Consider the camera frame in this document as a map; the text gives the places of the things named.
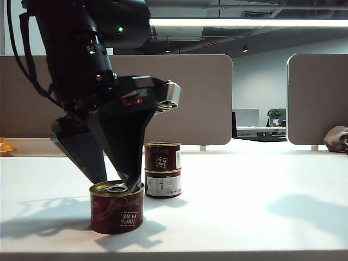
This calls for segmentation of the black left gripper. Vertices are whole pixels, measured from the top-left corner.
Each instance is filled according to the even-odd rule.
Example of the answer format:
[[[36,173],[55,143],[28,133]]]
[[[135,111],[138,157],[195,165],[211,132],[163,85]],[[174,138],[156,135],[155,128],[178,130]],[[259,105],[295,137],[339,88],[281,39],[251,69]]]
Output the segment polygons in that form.
[[[104,150],[128,190],[139,191],[145,130],[169,110],[169,82],[97,75],[55,82],[52,89],[66,113],[52,123],[53,143],[93,184],[107,180]]]

